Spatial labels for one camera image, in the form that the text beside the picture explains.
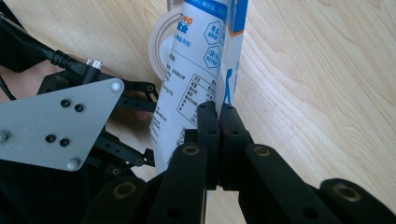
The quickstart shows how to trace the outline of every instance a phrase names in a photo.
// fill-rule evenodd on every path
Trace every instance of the wood grain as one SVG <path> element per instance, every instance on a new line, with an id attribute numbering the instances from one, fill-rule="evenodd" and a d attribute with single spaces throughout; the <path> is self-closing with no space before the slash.
<path id="1" fill-rule="evenodd" d="M 43 43 L 157 84 L 148 40 L 164 0 L 6 0 Z M 257 143 L 307 183 L 342 177 L 396 212 L 396 1 L 250 0 L 234 105 Z M 150 147 L 149 122 L 113 133 Z M 145 178 L 153 171 L 138 171 Z M 236 193 L 213 192 L 207 223 L 241 223 Z"/>

